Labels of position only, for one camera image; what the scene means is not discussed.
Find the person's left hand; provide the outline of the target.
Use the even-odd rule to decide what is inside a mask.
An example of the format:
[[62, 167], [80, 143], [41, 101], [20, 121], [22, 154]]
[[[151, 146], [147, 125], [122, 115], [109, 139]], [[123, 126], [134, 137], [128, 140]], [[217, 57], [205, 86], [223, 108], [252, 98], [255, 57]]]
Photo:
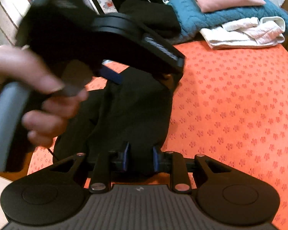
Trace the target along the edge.
[[55, 137], [64, 133], [69, 119], [73, 118], [81, 102], [88, 97], [83, 89], [74, 97], [54, 96], [64, 83], [52, 74], [39, 56], [29, 49], [0, 46], [0, 90], [7, 78], [22, 81], [42, 94], [48, 94], [41, 110], [29, 111], [22, 117], [28, 130], [27, 138], [34, 146], [49, 148]]

